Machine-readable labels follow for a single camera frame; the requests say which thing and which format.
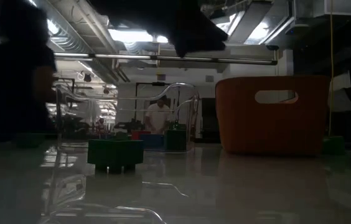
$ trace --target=glossy floor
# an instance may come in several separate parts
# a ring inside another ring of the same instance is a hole
[[[351,153],[242,157],[201,145],[146,152],[135,173],[114,175],[95,174],[83,148],[0,148],[3,224],[351,223]]]

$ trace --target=person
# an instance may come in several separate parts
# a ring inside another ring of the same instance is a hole
[[[106,133],[105,120],[103,118],[100,118],[96,122],[95,127],[96,127],[96,132],[98,134],[105,134]]]
[[[147,130],[152,134],[163,134],[169,127],[170,108],[165,105],[167,101],[166,95],[162,96],[156,103],[148,107],[145,115],[145,124]]]
[[[55,102],[57,71],[47,47],[45,12],[25,0],[0,1],[0,139],[14,133],[53,133],[45,106]]]
[[[87,97],[84,92],[79,93],[80,96]],[[89,126],[95,123],[97,118],[101,116],[101,109],[96,100],[89,99],[77,103],[77,110],[72,110],[79,118],[82,118],[80,122],[86,123]]]

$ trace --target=clear plastic chair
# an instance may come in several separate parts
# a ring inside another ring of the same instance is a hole
[[[55,122],[61,144],[85,144],[89,139],[130,139],[133,131],[146,130],[145,117],[150,104],[167,96],[168,129],[185,130],[186,149],[192,148],[195,136],[199,94],[193,85],[173,83],[156,96],[86,96],[73,93],[65,85],[57,85]],[[111,126],[100,123],[112,118]]]

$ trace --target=ceiling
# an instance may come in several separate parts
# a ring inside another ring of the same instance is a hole
[[[137,27],[123,25],[118,30],[114,30],[108,18],[97,14],[85,0],[28,1],[47,11],[49,26],[55,32],[49,43],[49,47],[54,52],[176,55],[173,46],[168,44],[164,37],[152,37]],[[287,21],[292,21],[292,16],[296,16],[293,15],[293,2],[288,0],[200,1],[202,10],[208,16],[213,16],[214,7],[226,8],[225,15],[214,18],[213,22],[228,32],[230,38],[225,51],[188,54],[188,57],[271,60],[273,53],[264,45],[258,44],[278,45],[281,49],[290,49],[301,39],[298,35],[284,34],[284,30],[290,26]],[[321,23],[321,20],[323,19],[316,19],[315,22]],[[125,44],[120,41],[124,39],[134,42]],[[101,94],[105,83],[118,85],[126,82],[154,82],[157,81],[158,73],[166,74],[166,82],[200,85],[205,84],[206,76],[213,76],[215,83],[221,79],[221,74],[228,65],[112,59],[79,61],[74,58],[66,60],[57,58],[57,66],[57,76],[74,78],[77,85],[90,86],[93,89],[92,92]],[[255,69],[255,66],[247,65],[246,69]],[[91,74],[90,83],[83,81],[84,73]]]

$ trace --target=wall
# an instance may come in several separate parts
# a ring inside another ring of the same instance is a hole
[[[139,85],[138,86],[138,96],[139,97],[149,97],[149,96],[156,96],[160,94],[164,89],[167,88],[166,86],[152,86],[152,85]],[[118,97],[128,97],[128,96],[135,96],[136,85],[135,84],[122,84],[118,86]],[[181,87],[180,88],[180,103],[188,100],[192,97],[193,91],[190,88]],[[172,100],[171,109],[177,107],[177,98],[178,98],[178,88],[172,88],[167,93],[166,96]],[[137,110],[147,109],[149,105],[149,101],[146,100],[137,100]],[[118,100],[118,109],[123,110],[133,110],[135,107],[135,100]],[[187,106],[183,106],[180,109],[179,113],[179,120],[180,123],[186,123],[187,119]],[[119,110],[116,115],[116,122],[128,122],[134,118],[134,111],[121,111]],[[136,113],[136,119],[143,121],[144,120],[144,112],[138,111]]]
[[[214,82],[222,79],[222,74],[217,73],[216,69],[202,69],[202,68],[145,68],[138,70],[137,68],[122,68],[127,74],[131,82],[157,82],[156,73],[166,75],[166,83],[184,82],[193,85],[214,85],[215,83],[206,83],[206,75],[213,76]]]
[[[284,50],[276,66],[232,64],[223,73],[223,78],[265,77],[293,75],[293,51]],[[292,91],[260,91],[256,100],[260,103],[275,103],[294,96]]]

